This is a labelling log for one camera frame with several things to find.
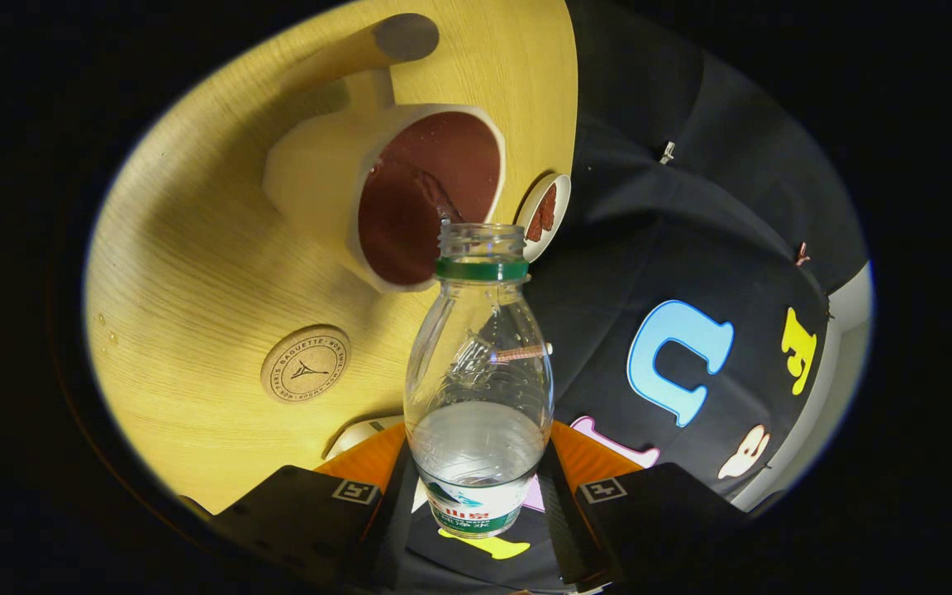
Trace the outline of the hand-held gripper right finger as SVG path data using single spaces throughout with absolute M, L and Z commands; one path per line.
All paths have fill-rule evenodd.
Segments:
M 560 578 L 579 590 L 667 588 L 750 521 L 677 464 L 643 468 L 560 422 L 539 483 Z

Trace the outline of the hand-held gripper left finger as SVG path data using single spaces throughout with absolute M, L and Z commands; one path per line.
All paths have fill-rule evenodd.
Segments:
M 393 590 L 415 465 L 403 423 L 315 469 L 284 464 L 212 516 L 217 535 L 317 590 Z

